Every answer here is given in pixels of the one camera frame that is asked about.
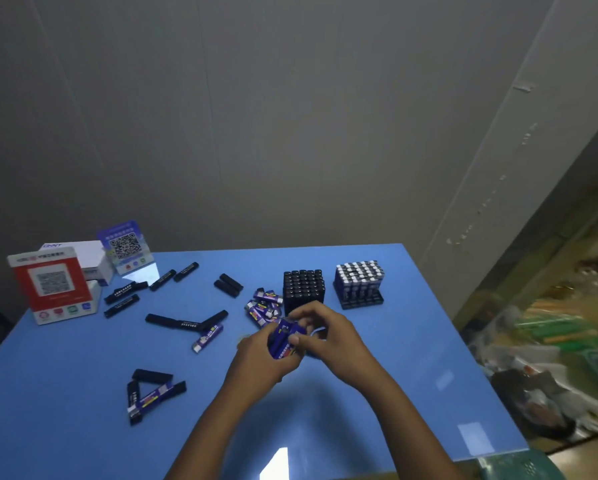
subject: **hand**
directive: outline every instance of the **hand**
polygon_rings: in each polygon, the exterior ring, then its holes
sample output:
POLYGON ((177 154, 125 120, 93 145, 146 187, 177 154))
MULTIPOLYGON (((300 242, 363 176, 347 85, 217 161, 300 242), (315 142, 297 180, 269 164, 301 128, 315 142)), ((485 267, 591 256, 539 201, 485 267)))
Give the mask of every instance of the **hand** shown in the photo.
POLYGON ((314 328, 326 330, 314 336, 291 335, 291 344, 319 357, 336 377, 357 390, 361 390, 377 376, 383 367, 370 353, 355 326, 343 315, 336 313, 319 301, 312 301, 293 310, 290 318, 302 320, 314 328))
POLYGON ((286 374, 299 367, 303 358, 300 352, 278 360, 272 358, 267 338, 275 329, 276 323, 270 323, 241 340, 223 381, 223 389, 234 393, 246 408, 262 399, 286 374))

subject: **blue table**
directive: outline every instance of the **blue table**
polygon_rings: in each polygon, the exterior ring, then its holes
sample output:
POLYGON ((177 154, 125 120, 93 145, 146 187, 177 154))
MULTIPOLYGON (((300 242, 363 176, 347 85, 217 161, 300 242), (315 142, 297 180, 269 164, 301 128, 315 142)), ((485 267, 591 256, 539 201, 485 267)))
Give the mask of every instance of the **blue table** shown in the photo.
MULTIPOLYGON (((160 479, 218 391, 239 339, 257 330, 244 304, 257 287, 280 290, 283 272, 322 269, 326 305, 335 265, 376 259, 385 303, 346 311, 376 358, 410 396, 454 460, 527 448, 451 322, 400 244, 157 253, 134 279, 200 268, 180 283, 139 292, 111 319, 37 325, 28 311, 0 347, 0 479, 160 479), (234 299, 213 283, 227 273, 245 286, 234 299), (201 321, 225 309, 225 330, 199 355, 198 334, 147 324, 147 313, 201 321), (130 427, 126 385, 135 369, 175 374, 188 391, 130 427)), ((126 283, 116 276, 113 288, 126 283)), ((149 386, 142 387, 142 393, 149 386)), ((351 477, 393 470, 364 399, 314 358, 274 387, 242 421, 225 479, 351 477)))

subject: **forearm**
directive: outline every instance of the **forearm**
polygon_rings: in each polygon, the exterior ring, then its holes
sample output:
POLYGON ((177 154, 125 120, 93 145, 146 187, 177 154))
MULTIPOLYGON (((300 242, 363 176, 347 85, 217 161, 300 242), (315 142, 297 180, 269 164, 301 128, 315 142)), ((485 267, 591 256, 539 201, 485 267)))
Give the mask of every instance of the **forearm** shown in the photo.
POLYGON ((415 406, 378 367, 359 391, 376 414, 401 479, 463 479, 415 406))
POLYGON ((232 433, 248 407, 236 391, 222 388, 197 421, 165 480, 218 478, 232 433))

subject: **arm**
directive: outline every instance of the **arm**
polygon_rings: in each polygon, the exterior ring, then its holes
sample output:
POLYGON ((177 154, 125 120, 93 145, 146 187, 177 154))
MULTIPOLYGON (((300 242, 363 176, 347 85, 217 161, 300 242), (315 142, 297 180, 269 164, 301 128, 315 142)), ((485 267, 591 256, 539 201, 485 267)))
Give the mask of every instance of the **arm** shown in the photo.
POLYGON ((267 338, 275 328, 276 324, 269 324, 241 340, 223 386, 197 421, 165 480, 218 478, 226 448, 243 415, 283 376, 299 367, 300 354, 280 360, 270 355, 267 338))
POLYGON ((346 317, 313 301, 290 313, 315 328, 319 337, 293 335, 290 342, 319 357, 335 376, 368 401, 401 479, 463 479, 408 396, 377 362, 346 317))

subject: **qr code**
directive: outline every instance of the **qr code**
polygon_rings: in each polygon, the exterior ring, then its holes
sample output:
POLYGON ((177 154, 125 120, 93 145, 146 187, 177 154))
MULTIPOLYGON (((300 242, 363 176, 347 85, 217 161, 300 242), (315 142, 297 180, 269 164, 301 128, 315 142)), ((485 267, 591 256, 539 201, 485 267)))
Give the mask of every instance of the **qr code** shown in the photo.
POLYGON ((68 281, 68 276, 65 271, 53 271, 51 273, 39 273, 36 275, 41 293, 44 295, 63 293, 71 291, 72 286, 68 281))
POLYGON ((111 240, 110 246, 118 259, 134 256, 142 250, 137 235, 133 232, 111 240))

